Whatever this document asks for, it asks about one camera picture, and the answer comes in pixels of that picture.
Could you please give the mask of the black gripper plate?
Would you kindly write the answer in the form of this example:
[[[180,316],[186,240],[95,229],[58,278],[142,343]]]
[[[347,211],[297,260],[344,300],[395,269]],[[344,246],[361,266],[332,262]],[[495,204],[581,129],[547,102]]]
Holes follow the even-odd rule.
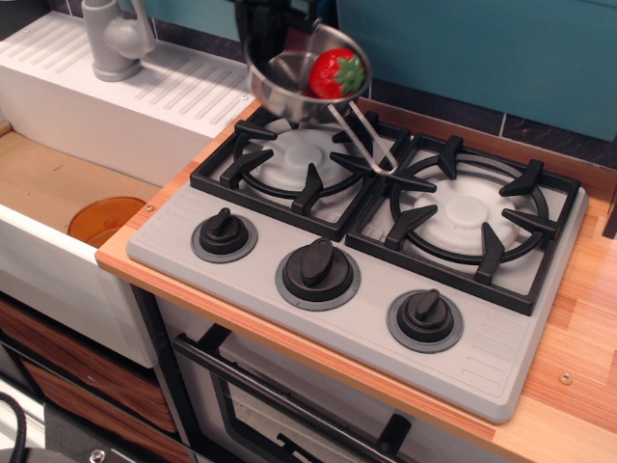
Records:
[[[282,52],[287,24],[319,21],[337,26],[336,1],[232,1],[232,4],[242,45],[257,37],[259,63],[267,63]]]

